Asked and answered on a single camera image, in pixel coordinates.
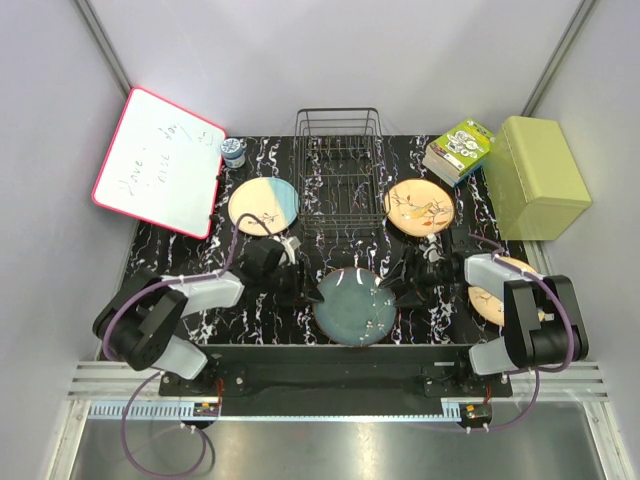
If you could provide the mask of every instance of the green storage box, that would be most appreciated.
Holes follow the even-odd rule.
[[[484,165],[504,240],[555,240],[589,205],[558,122],[509,117]]]

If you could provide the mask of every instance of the small jar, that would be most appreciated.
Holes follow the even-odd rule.
[[[222,159],[228,168],[240,168],[244,165],[244,144],[237,138],[227,138],[220,146]]]

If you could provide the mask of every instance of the white arm segment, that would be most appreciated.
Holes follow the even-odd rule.
[[[491,260],[491,254],[473,255],[464,262],[464,278],[474,287],[480,287],[504,302],[504,283],[512,280],[531,281],[523,275]],[[478,375],[492,375],[517,370],[504,345],[504,337],[488,343],[474,345],[469,350],[469,360]]]
[[[186,380],[193,380],[207,364],[207,356],[196,346],[173,335],[155,368],[173,372]]]
[[[472,287],[480,287],[504,302],[504,282],[526,280],[526,277],[491,260],[490,253],[473,255],[464,262],[464,279]]]
[[[164,276],[163,280],[176,277]],[[209,308],[228,308],[238,303],[244,285],[233,273],[226,272],[220,278],[204,280],[202,282],[171,285],[187,297],[182,316],[190,315]],[[207,356],[195,345],[175,335],[154,367],[173,372],[186,380],[196,378],[207,365]]]
[[[504,337],[474,345],[469,350],[469,360],[476,375],[493,375],[518,370],[509,358]]]
[[[177,277],[162,277],[163,280],[173,278]],[[238,303],[244,291],[244,285],[231,272],[226,272],[220,278],[171,285],[171,288],[184,293],[187,297],[187,304],[182,312],[183,317],[209,308],[233,307]]]

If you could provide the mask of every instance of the ceramic plate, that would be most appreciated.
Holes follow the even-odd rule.
[[[510,257],[500,258],[518,268],[523,268],[531,273],[536,273],[531,266],[521,262],[520,260]],[[489,322],[500,327],[504,327],[504,304],[500,300],[480,287],[469,287],[469,300],[471,300],[473,308],[475,308],[476,311]],[[544,313],[540,312],[538,316],[540,317],[540,321],[542,321]]]
[[[229,200],[229,217],[233,224],[243,213],[253,213],[271,233],[283,231],[296,219],[298,193],[280,178],[260,177],[238,187]],[[255,220],[244,218],[240,231],[249,235],[266,236],[267,232]]]
[[[366,347],[379,342],[393,328],[396,308],[380,277],[363,268],[336,270],[324,277],[318,290],[324,303],[313,306],[320,329],[336,343]]]
[[[391,222],[407,235],[426,237],[449,226],[453,200],[435,183],[420,178],[400,182],[385,198]]]

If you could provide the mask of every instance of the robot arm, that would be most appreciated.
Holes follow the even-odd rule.
[[[210,308],[233,307],[252,289],[274,293],[280,304],[323,301],[316,289],[303,293],[304,266],[296,262],[299,245],[295,237],[251,241],[244,254],[219,278],[159,288],[141,298],[120,318],[110,349],[134,370],[158,368],[179,375],[191,382],[194,389],[210,389],[217,361],[193,343],[174,335],[180,319]],[[176,278],[179,277],[161,277],[147,269],[138,270],[95,320],[94,334],[102,340],[116,312],[138,292]]]
[[[472,242],[466,228],[449,229],[451,255],[430,262],[416,249],[405,251],[403,258],[380,284],[381,287],[408,287],[396,306],[419,308],[426,291],[436,285],[465,282],[478,286],[504,303],[503,336],[474,345],[468,352],[468,375],[488,376],[502,372],[561,363],[568,348],[565,326],[554,304],[536,283],[492,260]],[[574,340],[573,360],[588,353],[588,341],[571,281],[564,276],[538,275],[560,300],[571,322]],[[540,322],[538,311],[552,320]]]

